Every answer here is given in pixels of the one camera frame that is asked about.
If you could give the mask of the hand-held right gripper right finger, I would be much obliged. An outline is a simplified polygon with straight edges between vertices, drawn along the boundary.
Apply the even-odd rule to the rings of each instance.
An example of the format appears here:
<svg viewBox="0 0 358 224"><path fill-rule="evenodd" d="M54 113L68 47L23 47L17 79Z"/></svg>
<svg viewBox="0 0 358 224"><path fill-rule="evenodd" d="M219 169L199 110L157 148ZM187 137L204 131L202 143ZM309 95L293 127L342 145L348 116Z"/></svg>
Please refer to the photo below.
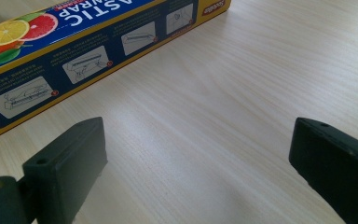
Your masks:
<svg viewBox="0 0 358 224"><path fill-rule="evenodd" d="M346 224L358 224L358 140L314 119L298 118L289 162Z"/></svg>

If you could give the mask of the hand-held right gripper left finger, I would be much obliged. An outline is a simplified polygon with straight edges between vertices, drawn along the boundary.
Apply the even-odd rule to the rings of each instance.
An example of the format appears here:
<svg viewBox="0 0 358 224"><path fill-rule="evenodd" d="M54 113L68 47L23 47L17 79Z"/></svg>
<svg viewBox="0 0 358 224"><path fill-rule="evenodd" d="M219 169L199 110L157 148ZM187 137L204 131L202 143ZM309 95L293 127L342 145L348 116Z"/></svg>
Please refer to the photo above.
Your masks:
<svg viewBox="0 0 358 224"><path fill-rule="evenodd" d="M38 224L72 224L107 164L103 119L78 122L23 164Z"/></svg>

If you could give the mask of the blue and yellow cling film box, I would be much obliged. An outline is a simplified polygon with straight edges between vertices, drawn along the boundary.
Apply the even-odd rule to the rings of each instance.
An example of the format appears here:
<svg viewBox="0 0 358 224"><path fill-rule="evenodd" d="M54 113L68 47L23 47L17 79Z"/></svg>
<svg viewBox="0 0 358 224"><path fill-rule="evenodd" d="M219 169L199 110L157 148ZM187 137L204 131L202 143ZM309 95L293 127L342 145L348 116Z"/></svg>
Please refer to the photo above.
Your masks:
<svg viewBox="0 0 358 224"><path fill-rule="evenodd" d="M227 11L231 0L68 0L0 23L0 134Z"/></svg>

